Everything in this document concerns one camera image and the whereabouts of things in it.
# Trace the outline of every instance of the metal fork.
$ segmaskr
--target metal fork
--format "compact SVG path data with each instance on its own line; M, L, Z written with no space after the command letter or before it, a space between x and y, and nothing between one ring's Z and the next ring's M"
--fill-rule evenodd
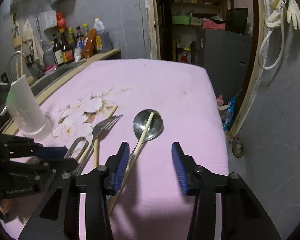
M82 154L80 160L79 160L79 165L77 169L75 170L74 174L79 175L85 165L87 164L88 160L90 159L92 153L93 153L93 147L94 147L94 142L99 136L99 134L104 131L104 132L109 132L112 127L116 124L116 122L119 121L119 119L122 117L122 115L115 115L112 117L109 117L108 119L105 119L95 125L95 127L92 130L92 141L88 146L88 149L84 151Z

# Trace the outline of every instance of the pink tablecloth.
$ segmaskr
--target pink tablecloth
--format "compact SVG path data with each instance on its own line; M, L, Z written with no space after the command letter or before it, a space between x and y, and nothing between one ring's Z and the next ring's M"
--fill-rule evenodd
M172 143L180 142L185 154L193 156L197 164L228 175L225 135L206 71L193 65L145 59L94 62L42 104L54 127L53 134L42 143L69 147L79 136L91 139L94 124L114 105L119 106L116 114L123 117L100 143L101 164L117 153L122 141L134 148L137 139L132 121L141 110L158 111L164 123L163 133L145 144L113 210L114 239L185 240L194 199L184 197L179 189L171 159ZM90 114L80 117L84 112ZM92 159L83 173L91 169ZM18 238L41 197L17 200L18 217L4 225L12 237ZM219 238L219 196L217 204ZM80 209L80 236L84 240L84 195Z

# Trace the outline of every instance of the hose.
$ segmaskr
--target hose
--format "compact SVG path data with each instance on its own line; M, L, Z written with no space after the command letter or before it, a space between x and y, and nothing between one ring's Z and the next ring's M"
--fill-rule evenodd
M263 42L260 46L258 61L259 61L260 67L264 70L270 70L270 69L273 69L275 66L277 66L278 63L280 62L281 58L282 58L282 55L283 55L283 48L284 48L283 10L281 10L281 12L280 12L280 20L281 20L281 48L280 48L280 53L279 53L279 56L278 56L277 60L271 66L266 67L266 62L263 64L262 52L265 48L265 45L268 43L269 38L270 38L272 32L274 31L274 29L271 29L268 32L268 34L266 35L265 39L263 40Z

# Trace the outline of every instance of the gray wall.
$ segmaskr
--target gray wall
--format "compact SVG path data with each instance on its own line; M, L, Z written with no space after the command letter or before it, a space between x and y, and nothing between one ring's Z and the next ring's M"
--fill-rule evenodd
M10 31L10 1L5 0L0 6L0 75L6 71L8 60L15 51ZM64 0L55 9L64 13L67 26L74 30L79 24L82 28L83 23L92 28L94 18L99 17L110 33L113 46L121 49L121 58L150 57L145 0ZM11 12L17 13L20 25L28 18L39 39L35 15L48 10L51 10L49 0L25 0ZM42 31L43 40L52 41L55 32L56 29ZM11 69L15 77L15 67Z
M239 137L245 144L246 181L286 239L300 222L300 31L286 26L282 64L264 71ZM279 54L270 38L267 65Z

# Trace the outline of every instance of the sink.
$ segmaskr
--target sink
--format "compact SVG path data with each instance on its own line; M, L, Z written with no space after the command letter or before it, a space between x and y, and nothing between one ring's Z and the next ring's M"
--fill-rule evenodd
M43 76L39 80L37 80L30 89L35 97L39 96L46 88L51 86L65 74L73 70L74 68L80 66L81 64L85 63L86 60L82 60L80 62L73 62L68 65L63 65L56 69L55 71Z

